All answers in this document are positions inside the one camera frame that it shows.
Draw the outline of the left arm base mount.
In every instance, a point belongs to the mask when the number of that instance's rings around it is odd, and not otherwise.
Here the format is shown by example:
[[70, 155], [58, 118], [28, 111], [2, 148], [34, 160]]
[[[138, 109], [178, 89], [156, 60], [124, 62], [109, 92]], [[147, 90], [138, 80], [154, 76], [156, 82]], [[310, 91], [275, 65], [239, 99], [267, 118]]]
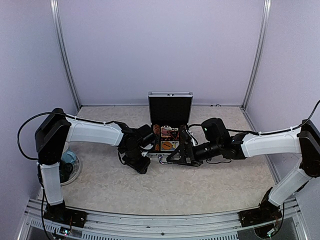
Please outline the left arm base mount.
[[48, 204], [43, 217], [46, 220], [63, 225], [84, 228], [87, 215], [88, 214], [85, 211], [67, 208], [65, 201], [63, 200], [62, 203], [57, 205]]

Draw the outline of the orange big blind button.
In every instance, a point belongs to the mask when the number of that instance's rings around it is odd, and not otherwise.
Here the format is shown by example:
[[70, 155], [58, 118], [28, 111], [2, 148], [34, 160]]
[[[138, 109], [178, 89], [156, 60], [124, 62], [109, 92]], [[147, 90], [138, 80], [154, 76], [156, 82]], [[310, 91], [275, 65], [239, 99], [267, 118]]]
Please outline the orange big blind button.
[[173, 149], [173, 144], [170, 141], [162, 141], [161, 142], [161, 150], [162, 151], [171, 151]]

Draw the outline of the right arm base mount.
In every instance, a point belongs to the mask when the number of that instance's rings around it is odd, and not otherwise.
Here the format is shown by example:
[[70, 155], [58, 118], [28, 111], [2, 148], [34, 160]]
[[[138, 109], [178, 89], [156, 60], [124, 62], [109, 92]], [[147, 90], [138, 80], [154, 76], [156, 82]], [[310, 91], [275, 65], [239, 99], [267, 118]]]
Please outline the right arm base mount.
[[271, 190], [272, 187], [265, 193], [258, 207], [238, 213], [240, 224], [243, 228], [282, 218], [280, 207], [269, 202]]

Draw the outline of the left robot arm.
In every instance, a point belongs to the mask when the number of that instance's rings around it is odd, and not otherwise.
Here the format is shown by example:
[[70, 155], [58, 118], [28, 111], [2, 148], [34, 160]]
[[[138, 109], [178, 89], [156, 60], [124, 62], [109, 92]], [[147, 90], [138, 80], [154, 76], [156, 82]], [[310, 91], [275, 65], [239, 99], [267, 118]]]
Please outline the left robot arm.
[[146, 155], [148, 146], [154, 141], [152, 128], [145, 124], [130, 128], [119, 121], [95, 121], [64, 113], [55, 108], [44, 112], [46, 119], [34, 134], [40, 173], [40, 184], [49, 206], [49, 212], [63, 223], [70, 218], [70, 211], [64, 207], [59, 166], [66, 143], [86, 142], [117, 147], [121, 161], [139, 174], [145, 174], [151, 163]]

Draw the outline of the blue playing card deck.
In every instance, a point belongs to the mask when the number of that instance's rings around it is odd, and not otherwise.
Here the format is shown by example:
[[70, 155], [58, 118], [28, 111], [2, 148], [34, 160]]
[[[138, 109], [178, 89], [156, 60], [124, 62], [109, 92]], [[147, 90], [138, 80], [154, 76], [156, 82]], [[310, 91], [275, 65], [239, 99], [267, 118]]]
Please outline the blue playing card deck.
[[[161, 147], [162, 142], [171, 142], [173, 144], [173, 149], [172, 150], [162, 150], [162, 147]], [[180, 143], [178, 141], [169, 141], [169, 140], [161, 141], [160, 142], [160, 151], [162, 151], [162, 152], [173, 152], [173, 151], [175, 151], [177, 149], [179, 144]]]

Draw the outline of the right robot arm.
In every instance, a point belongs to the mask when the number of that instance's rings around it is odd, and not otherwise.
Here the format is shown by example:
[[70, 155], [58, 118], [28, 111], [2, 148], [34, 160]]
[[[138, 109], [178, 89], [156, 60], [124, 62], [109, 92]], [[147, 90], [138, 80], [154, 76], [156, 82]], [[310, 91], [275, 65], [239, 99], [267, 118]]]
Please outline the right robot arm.
[[207, 119], [200, 126], [207, 141], [193, 145], [188, 128], [181, 127], [180, 143], [166, 158], [167, 163], [198, 167], [216, 156], [227, 160], [244, 160], [282, 153], [301, 155], [301, 163], [264, 195], [255, 212], [260, 222], [268, 221], [288, 197], [312, 178], [320, 176], [320, 132], [310, 118], [297, 126], [278, 131], [235, 130], [234, 136], [230, 135], [230, 130], [220, 118]]

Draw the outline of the red playing card deck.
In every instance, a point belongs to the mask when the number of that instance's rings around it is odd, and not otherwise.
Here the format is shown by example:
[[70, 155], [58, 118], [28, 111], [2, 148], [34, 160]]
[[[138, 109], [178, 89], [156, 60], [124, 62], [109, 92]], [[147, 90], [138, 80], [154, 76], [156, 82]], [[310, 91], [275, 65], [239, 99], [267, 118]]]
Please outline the red playing card deck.
[[160, 128], [160, 135], [162, 138], [169, 138], [170, 135], [170, 131], [171, 131], [171, 127], [170, 126], [162, 126]]

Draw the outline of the aluminium poker case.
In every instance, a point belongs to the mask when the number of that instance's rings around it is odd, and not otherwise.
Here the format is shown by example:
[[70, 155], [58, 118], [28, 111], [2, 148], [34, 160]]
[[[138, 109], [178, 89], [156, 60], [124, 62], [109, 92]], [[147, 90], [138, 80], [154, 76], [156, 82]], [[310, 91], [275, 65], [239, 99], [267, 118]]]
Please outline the aluminium poker case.
[[[193, 101], [193, 93], [187, 92], [160, 92], [150, 91], [148, 93], [148, 106], [150, 123], [153, 129], [154, 125], [170, 126], [171, 128], [180, 128], [181, 125], [188, 126]], [[170, 138], [162, 138], [161, 141], [175, 141]], [[168, 163], [166, 158], [173, 151], [155, 151], [152, 150], [152, 156], [157, 156], [160, 164]]]

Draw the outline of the red triangular dealer button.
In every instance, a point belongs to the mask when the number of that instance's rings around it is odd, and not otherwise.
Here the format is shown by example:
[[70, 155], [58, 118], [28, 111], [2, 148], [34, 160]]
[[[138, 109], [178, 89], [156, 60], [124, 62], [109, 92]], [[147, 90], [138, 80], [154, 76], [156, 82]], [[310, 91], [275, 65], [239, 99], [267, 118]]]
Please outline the red triangular dealer button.
[[170, 137], [168, 137], [168, 138], [172, 139], [173, 141], [178, 141], [179, 140], [179, 129], [176, 127], [171, 127]]

